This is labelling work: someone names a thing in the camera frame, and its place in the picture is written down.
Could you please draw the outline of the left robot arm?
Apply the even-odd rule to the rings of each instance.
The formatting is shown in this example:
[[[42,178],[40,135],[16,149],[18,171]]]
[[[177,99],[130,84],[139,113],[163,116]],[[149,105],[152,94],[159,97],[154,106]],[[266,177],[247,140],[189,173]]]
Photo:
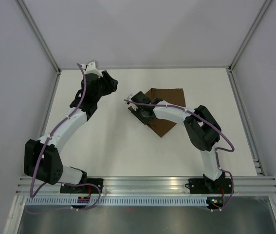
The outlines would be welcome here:
[[[60,152],[73,134],[95,113],[101,97],[117,90],[118,81],[107,71],[82,72],[81,88],[69,106],[66,116],[46,135],[25,144],[24,173],[32,178],[30,195],[35,196],[35,180],[43,184],[66,184],[77,193],[88,188],[87,173],[64,166]]]

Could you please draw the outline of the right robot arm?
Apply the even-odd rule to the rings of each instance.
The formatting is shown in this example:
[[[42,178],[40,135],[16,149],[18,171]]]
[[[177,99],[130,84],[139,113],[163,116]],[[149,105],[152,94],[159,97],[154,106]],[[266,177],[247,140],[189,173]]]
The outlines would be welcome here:
[[[135,105],[130,111],[144,124],[163,119],[185,127],[191,144],[200,151],[203,162],[203,176],[190,178],[185,184],[191,194],[233,193],[232,174],[220,166],[218,151],[231,153],[235,148],[205,106],[194,109],[181,107],[160,98],[151,100],[142,92],[125,101],[128,105]],[[220,139],[224,139],[230,147],[218,146]]]

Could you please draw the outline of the aluminium front rail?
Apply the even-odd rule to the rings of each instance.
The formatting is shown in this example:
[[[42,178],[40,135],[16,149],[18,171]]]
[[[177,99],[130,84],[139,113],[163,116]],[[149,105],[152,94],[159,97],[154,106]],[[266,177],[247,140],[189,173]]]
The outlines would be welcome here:
[[[111,196],[183,196],[187,177],[105,177],[103,195]],[[276,179],[272,176],[233,177],[235,196],[276,196]]]

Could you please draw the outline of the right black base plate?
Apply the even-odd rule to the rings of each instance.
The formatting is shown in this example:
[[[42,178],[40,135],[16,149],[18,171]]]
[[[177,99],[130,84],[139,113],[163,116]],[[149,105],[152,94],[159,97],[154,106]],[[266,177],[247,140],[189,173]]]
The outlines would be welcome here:
[[[232,181],[229,178],[218,178],[213,181],[205,177],[190,178],[184,186],[189,189],[190,194],[194,195],[231,194],[233,188]]]

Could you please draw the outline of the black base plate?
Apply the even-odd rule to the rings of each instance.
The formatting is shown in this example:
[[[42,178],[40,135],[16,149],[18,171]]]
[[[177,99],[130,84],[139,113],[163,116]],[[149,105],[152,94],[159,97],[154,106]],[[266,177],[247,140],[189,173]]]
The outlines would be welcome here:
[[[231,194],[233,188],[232,181],[229,178],[218,178],[213,181],[205,177],[190,178],[184,186],[189,189],[190,194],[194,195]]]
[[[78,185],[64,184],[60,187],[61,194],[101,194],[104,187],[103,178],[88,178],[84,183]]]

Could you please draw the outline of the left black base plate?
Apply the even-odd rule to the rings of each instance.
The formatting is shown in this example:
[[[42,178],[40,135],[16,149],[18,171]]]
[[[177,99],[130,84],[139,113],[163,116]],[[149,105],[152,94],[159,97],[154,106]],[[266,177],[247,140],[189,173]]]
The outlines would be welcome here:
[[[61,194],[101,194],[104,187],[103,178],[88,178],[84,183],[78,185],[64,184],[60,187]]]

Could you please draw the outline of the right aluminium frame post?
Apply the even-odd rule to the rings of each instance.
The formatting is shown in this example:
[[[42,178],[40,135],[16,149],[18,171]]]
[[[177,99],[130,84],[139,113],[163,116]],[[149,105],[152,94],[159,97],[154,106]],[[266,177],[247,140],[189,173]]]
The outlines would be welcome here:
[[[237,65],[240,57],[242,56],[244,50],[246,49],[247,45],[249,44],[251,38],[253,37],[254,33],[256,32],[257,28],[259,27],[260,23],[262,22],[263,18],[265,17],[266,13],[268,12],[269,8],[271,7],[273,0],[265,0],[260,7],[255,19],[253,20],[250,28],[248,29],[242,43],[240,44],[236,54],[234,55],[230,65],[227,68],[228,72],[232,72],[235,66]]]

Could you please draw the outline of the aluminium frame post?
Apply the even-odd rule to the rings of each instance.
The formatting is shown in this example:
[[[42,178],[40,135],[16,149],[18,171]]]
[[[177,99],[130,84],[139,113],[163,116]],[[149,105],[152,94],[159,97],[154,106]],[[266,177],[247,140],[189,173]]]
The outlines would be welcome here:
[[[53,69],[55,70],[56,74],[60,74],[61,69],[58,66],[54,56],[52,55],[51,50],[49,49],[40,29],[38,28],[35,19],[33,18],[29,8],[27,7],[26,3],[24,0],[15,0],[15,3],[17,4],[19,10],[23,14],[25,21],[29,25],[31,31],[33,32],[36,40],[38,41],[42,51],[44,52],[47,60],[49,63],[52,65]]]
[[[232,72],[235,66],[237,65],[240,57],[242,56],[244,50],[246,49],[247,45],[249,44],[251,38],[253,37],[254,33],[256,32],[257,28],[259,27],[260,23],[262,22],[263,18],[265,17],[266,13],[268,12],[269,8],[271,7],[273,0],[265,0],[260,7],[255,19],[253,20],[250,28],[248,29],[242,43],[240,44],[236,54],[234,55],[230,65],[227,68],[228,72]]]

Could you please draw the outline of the left aluminium frame post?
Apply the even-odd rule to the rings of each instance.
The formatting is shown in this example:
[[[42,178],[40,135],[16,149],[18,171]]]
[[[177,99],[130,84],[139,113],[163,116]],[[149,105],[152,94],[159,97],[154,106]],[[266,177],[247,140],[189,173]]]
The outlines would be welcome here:
[[[15,0],[15,3],[17,4],[19,10],[23,14],[25,21],[29,25],[31,31],[33,32],[36,40],[38,41],[42,51],[44,52],[47,60],[49,63],[52,65],[53,69],[55,70],[56,74],[60,74],[61,69],[58,66],[54,56],[52,55],[51,50],[49,49],[40,29],[38,28],[35,19],[33,18],[29,8],[27,7],[26,3],[24,0]]]

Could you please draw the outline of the right side aluminium rail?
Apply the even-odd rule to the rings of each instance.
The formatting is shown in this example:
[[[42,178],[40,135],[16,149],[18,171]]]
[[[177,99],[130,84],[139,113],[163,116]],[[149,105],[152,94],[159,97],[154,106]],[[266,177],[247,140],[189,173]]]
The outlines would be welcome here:
[[[245,135],[246,135],[248,146],[250,148],[251,156],[254,161],[257,175],[258,176],[266,176],[263,166],[262,166],[262,163],[259,159],[258,148],[255,143],[255,138],[254,138],[251,126],[250,126],[250,122],[249,122],[245,107],[243,105],[243,101],[242,101],[242,98],[241,98],[241,95],[240,95],[240,92],[239,92],[239,89],[237,86],[237,82],[233,76],[233,72],[229,68],[226,68],[226,72],[227,72],[228,79],[229,79],[229,82],[230,82],[230,85],[232,88],[232,92],[233,92],[233,95],[235,98],[237,108],[239,111],[240,119],[241,119],[242,126],[244,129]]]

